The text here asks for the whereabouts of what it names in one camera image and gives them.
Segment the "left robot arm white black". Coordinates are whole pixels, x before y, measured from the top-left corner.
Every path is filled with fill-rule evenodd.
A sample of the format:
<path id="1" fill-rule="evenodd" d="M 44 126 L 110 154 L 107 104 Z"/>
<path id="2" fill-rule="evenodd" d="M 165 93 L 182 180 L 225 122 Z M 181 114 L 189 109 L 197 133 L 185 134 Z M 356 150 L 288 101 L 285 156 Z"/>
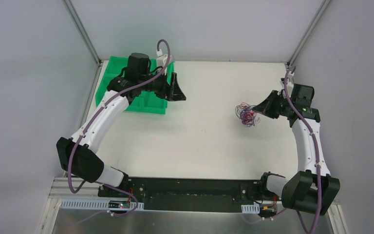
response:
<path id="1" fill-rule="evenodd" d="M 101 141 L 119 114 L 143 92 L 154 93 L 167 101 L 184 101 L 186 96 L 177 83 L 177 74 L 170 67 L 173 56 L 157 52 L 158 58 L 132 53 L 120 73 L 105 81 L 105 93 L 96 110 L 71 137 L 61 137 L 56 149 L 61 168 L 89 183 L 110 185 L 117 197 L 129 191 L 127 174 L 106 165 L 97 155 Z"/>

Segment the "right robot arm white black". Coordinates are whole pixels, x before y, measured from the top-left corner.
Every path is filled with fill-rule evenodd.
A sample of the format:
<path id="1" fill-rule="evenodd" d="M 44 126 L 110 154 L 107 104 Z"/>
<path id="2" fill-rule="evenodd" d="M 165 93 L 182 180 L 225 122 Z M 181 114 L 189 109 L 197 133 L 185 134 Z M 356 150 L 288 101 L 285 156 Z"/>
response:
<path id="1" fill-rule="evenodd" d="M 340 190 L 340 181 L 331 176 L 326 166 L 321 142 L 319 110 L 312 108 L 315 91 L 312 86 L 295 84 L 290 98 L 285 91 L 273 90 L 253 110 L 266 117 L 286 117 L 295 137 L 298 171 L 291 178 L 265 172 L 255 191 L 268 200 L 274 195 L 281 198 L 285 208 L 299 212 L 325 215 Z"/>

